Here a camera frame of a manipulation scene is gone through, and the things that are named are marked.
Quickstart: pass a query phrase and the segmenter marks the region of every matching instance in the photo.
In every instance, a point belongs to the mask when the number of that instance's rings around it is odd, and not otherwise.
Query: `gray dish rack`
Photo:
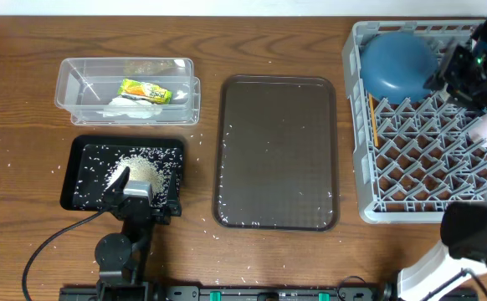
[[[379,147],[373,143],[360,54],[378,34],[424,38],[438,59],[451,43],[469,43],[483,20],[359,22],[342,49],[346,94],[355,136],[353,166],[359,213],[369,223],[441,222],[450,202],[482,202],[487,191],[487,149],[466,135],[479,114],[445,104],[438,94],[375,108]]]

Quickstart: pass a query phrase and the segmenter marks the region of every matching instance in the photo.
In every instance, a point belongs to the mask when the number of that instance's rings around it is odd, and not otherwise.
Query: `wall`
[[[485,16],[487,0],[0,0],[0,15]]]

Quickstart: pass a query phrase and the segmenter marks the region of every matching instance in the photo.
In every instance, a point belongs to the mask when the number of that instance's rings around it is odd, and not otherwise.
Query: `rice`
[[[163,172],[159,171],[156,165],[147,158],[137,155],[121,157],[115,166],[110,168],[105,179],[108,187],[119,178],[126,167],[130,167],[129,180],[150,182],[152,185],[152,193],[155,195],[164,192],[163,184],[166,177],[163,175]]]

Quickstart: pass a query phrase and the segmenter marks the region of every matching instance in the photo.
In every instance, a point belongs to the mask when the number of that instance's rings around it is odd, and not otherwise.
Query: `plastic container lid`
[[[108,105],[123,79],[157,84],[172,92],[167,105]],[[194,125],[199,120],[200,81],[186,58],[65,59],[54,103],[75,125]]]

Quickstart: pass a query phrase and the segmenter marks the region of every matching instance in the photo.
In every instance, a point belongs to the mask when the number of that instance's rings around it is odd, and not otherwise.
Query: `snack package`
[[[148,100],[159,105],[167,105],[172,92],[157,84],[142,83],[132,79],[123,79],[117,94],[133,100]]]

